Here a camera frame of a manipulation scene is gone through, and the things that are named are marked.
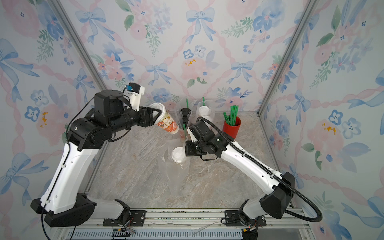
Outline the clear plastic carrier bag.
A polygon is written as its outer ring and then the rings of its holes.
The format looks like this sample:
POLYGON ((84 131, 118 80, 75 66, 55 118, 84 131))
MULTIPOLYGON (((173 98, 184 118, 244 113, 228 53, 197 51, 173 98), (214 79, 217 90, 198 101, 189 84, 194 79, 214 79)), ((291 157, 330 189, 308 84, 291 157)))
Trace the clear plastic carrier bag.
POLYGON ((216 114, 216 103, 213 100, 200 101, 197 104, 196 116, 197 118, 202 117, 210 122, 214 122, 216 114))

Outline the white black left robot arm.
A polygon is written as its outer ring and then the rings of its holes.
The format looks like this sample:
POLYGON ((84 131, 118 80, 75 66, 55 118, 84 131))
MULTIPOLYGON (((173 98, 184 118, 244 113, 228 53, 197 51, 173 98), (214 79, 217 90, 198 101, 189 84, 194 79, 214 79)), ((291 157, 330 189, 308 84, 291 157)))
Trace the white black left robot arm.
POLYGON ((91 161, 105 142, 115 140, 120 131, 134 126, 157 124, 164 107, 141 107, 140 95, 124 95, 117 90, 96 93, 94 107, 83 118, 75 117, 66 132, 67 142, 60 164, 47 191, 31 203, 31 208, 51 228, 77 227, 89 219, 110 219, 126 225, 131 220, 130 207, 121 200, 92 200, 79 192, 91 161))

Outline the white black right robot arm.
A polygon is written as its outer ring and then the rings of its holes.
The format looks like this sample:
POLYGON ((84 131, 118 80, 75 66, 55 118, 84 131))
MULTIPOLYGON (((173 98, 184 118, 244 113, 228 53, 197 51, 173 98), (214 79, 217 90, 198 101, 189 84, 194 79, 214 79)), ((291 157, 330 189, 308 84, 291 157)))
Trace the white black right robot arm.
POLYGON ((205 120, 192 124, 187 130, 191 139, 186 141, 186 156, 215 155, 216 159, 237 167, 261 188, 263 192, 259 197, 246 200, 239 208, 238 221, 242 225, 253 226, 265 215, 281 219, 294 193, 280 181, 292 187, 295 184, 294 177, 268 167, 250 155, 227 133, 219 131, 215 134, 214 129, 208 127, 205 120))

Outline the black-lid red cup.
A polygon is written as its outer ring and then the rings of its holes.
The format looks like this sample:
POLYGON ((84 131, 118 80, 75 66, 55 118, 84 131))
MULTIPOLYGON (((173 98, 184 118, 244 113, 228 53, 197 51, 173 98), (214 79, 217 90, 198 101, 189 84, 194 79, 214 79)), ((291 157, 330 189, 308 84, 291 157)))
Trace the black-lid red cup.
POLYGON ((191 115, 191 110, 189 108, 182 108, 181 109, 181 115, 183 118, 189 118, 191 115))
POLYGON ((186 127, 188 127, 190 125, 190 119, 189 118, 182 118, 181 126, 183 126, 183 124, 186 124, 186 127))

